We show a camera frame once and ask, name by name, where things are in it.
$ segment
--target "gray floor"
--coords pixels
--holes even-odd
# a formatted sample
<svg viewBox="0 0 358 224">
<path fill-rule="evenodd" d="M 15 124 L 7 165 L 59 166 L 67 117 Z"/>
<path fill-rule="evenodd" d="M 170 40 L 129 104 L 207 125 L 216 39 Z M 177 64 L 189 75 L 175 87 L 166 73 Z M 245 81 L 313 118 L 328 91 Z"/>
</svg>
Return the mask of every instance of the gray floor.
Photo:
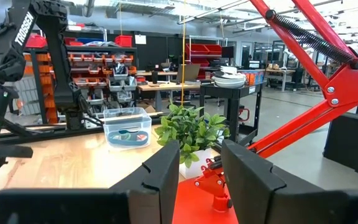
<svg viewBox="0 0 358 224">
<path fill-rule="evenodd" d="M 254 114 L 255 99 L 256 96 L 252 95 L 241 100 L 241 104 L 251 110 L 251 115 Z M 255 140 L 261 139 L 322 100 L 323 97 L 320 93 L 308 91 L 280 92 L 266 88 L 262 94 L 259 135 Z M 194 100 L 192 103 L 198 105 L 199 101 Z M 167 105 L 168 102 L 165 101 L 163 104 L 164 111 L 168 111 Z M 207 100 L 206 112 L 209 114 L 223 114 L 223 109 L 223 105 L 217 107 L 215 99 Z M 20 124 L 31 124 L 37 119 L 34 116 L 28 118 L 8 114 L 7 116 L 8 119 Z M 326 190 L 358 189 L 358 173 L 323 157 L 327 132 L 328 125 L 325 125 L 269 157 L 268 160 Z"/>
</svg>

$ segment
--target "green object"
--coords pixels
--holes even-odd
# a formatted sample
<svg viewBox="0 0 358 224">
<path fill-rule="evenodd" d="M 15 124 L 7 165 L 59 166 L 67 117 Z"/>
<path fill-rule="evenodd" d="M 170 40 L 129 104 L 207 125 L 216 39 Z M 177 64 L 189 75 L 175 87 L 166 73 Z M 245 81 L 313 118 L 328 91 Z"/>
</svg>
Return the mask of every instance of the green object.
<svg viewBox="0 0 358 224">
<path fill-rule="evenodd" d="M 204 116 L 197 119 L 198 113 L 203 107 L 184 108 L 174 105 L 169 106 L 171 113 L 161 118 L 161 127 L 155 129 L 158 134 L 158 143 L 161 146 L 169 141 L 179 140 L 180 142 L 180 164 L 185 163 L 189 168 L 192 162 L 200 159 L 194 153 L 199 150 L 205 150 L 214 145 L 218 138 L 230 136 L 229 129 L 223 121 L 224 116 L 215 114 L 210 116 L 205 113 Z"/>
</svg>

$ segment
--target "monitor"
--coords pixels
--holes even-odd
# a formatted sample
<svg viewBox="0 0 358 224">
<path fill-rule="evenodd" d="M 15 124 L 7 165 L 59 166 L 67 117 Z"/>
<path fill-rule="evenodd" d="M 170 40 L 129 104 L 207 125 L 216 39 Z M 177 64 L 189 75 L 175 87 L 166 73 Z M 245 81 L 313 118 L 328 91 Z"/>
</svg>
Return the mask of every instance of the monitor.
<svg viewBox="0 0 358 224">
<path fill-rule="evenodd" d="M 222 58 L 234 58 L 234 46 L 222 47 Z"/>
</svg>

